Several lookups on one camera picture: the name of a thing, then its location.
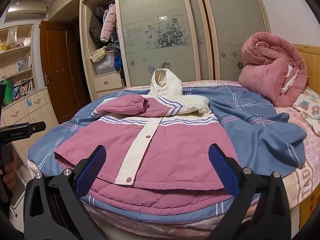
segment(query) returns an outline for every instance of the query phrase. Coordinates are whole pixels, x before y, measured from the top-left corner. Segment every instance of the brown door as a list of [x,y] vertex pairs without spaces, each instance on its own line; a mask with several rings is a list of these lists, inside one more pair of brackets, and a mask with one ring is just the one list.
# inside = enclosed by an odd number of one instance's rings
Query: brown door
[[76,43],[66,24],[41,21],[44,83],[59,123],[70,120],[87,103],[76,53]]

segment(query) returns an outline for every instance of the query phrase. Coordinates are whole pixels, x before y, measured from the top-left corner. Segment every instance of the blue sticker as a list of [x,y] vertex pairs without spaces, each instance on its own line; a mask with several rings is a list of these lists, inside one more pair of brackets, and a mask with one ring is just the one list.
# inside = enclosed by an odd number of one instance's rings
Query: blue sticker
[[32,106],[32,102],[31,102],[31,100],[29,98],[26,101],[27,101],[27,106],[28,107]]

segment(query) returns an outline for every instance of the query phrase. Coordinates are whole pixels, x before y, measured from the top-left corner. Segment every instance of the silver bolt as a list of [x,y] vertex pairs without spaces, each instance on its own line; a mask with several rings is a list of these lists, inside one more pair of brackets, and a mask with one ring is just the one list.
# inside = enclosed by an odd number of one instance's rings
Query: silver bolt
[[41,179],[41,178],[42,178],[42,173],[41,173],[41,172],[37,173],[36,176],[35,176],[35,178],[36,178],[36,179]]
[[280,178],[280,177],[281,177],[281,174],[280,174],[279,172],[275,171],[275,172],[273,173],[273,176],[275,176],[276,178]]
[[244,174],[251,174],[252,170],[250,168],[243,168]]
[[65,169],[63,171],[63,175],[69,176],[71,174],[71,171],[72,171],[71,169]]

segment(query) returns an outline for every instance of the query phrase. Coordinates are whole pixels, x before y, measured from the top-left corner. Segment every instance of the green object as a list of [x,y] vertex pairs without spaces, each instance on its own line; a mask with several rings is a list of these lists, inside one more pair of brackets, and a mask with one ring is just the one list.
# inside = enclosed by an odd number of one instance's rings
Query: green object
[[12,97],[11,97],[12,84],[6,79],[3,81],[3,83],[7,84],[7,88],[5,89],[5,94],[4,94],[4,104],[7,106],[8,104],[12,103]]

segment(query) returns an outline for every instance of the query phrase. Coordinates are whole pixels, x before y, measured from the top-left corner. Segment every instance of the white hood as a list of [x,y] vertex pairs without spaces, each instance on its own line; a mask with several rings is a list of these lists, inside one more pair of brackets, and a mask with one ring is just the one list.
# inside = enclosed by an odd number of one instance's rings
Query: white hood
[[157,69],[153,72],[150,92],[148,96],[180,96],[182,93],[182,81],[169,69]]

